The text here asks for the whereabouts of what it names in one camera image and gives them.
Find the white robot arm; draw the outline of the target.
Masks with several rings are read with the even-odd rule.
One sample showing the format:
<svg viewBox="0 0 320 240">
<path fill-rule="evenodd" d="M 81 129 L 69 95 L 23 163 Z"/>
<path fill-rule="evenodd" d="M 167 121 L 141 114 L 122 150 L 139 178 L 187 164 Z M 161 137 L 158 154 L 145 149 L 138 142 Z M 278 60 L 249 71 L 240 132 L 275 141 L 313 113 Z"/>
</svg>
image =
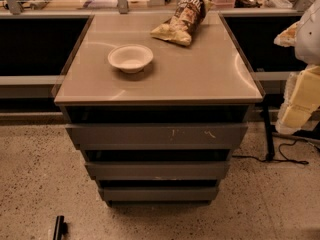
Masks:
<svg viewBox="0 0 320 240">
<path fill-rule="evenodd" d="M 289 75 L 277 116 L 276 131 L 291 135 L 320 107 L 320 0 L 315 0 L 299 21 L 278 34 L 274 43 L 292 46 L 295 57 L 307 64 L 300 73 Z"/>
</svg>

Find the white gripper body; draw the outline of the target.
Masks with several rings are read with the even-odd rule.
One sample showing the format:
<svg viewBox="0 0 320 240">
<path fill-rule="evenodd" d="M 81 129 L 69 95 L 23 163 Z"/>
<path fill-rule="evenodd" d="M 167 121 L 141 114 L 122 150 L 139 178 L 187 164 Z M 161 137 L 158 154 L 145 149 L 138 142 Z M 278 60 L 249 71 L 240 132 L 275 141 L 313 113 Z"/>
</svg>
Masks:
<svg viewBox="0 0 320 240">
<path fill-rule="evenodd" d="M 283 30 L 275 37 L 274 43 L 282 47 L 294 47 L 296 43 L 297 27 L 298 22 L 293 23 L 290 27 Z"/>
</svg>

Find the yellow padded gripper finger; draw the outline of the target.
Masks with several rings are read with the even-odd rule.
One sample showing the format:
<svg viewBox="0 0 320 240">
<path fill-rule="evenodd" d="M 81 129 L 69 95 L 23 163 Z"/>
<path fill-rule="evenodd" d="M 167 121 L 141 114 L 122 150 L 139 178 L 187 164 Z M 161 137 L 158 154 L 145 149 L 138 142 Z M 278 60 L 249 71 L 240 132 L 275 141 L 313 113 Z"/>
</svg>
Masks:
<svg viewBox="0 0 320 240">
<path fill-rule="evenodd" d="M 291 135 L 299 131 L 320 107 L 320 66 L 308 65 L 299 73 L 290 73 L 285 85 L 276 131 Z"/>
</svg>

